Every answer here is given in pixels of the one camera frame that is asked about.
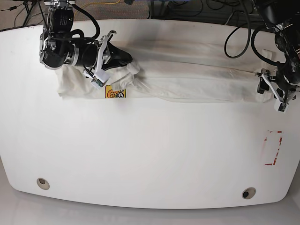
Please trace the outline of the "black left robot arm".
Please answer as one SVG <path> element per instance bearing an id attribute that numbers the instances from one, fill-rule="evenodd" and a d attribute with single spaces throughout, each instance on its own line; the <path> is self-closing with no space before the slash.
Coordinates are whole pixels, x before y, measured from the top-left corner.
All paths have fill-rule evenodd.
<path id="1" fill-rule="evenodd" d="M 254 7 L 264 25 L 257 27 L 251 37 L 251 48 L 258 58 L 276 66 L 276 75 L 259 73 L 257 92 L 271 90 L 277 99 L 276 109 L 283 112 L 300 91 L 300 2 L 298 0 L 254 0 Z M 273 29 L 275 45 L 285 55 L 285 62 L 262 56 L 255 47 L 255 37 L 263 28 Z"/>

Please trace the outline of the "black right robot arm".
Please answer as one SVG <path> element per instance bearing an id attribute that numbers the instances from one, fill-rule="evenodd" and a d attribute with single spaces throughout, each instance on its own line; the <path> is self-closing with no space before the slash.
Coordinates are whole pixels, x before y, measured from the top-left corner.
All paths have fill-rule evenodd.
<path id="1" fill-rule="evenodd" d="M 43 32 L 40 36 L 40 62 L 48 69 L 62 66 L 83 67 L 83 75 L 102 87 L 110 78 L 107 70 L 127 66 L 132 56 L 115 47 L 110 40 L 116 31 L 100 36 L 96 19 L 76 5 L 74 0 L 46 0 L 48 14 L 43 17 Z M 81 29 L 73 29 L 74 10 L 87 16 L 96 33 L 85 36 Z"/>

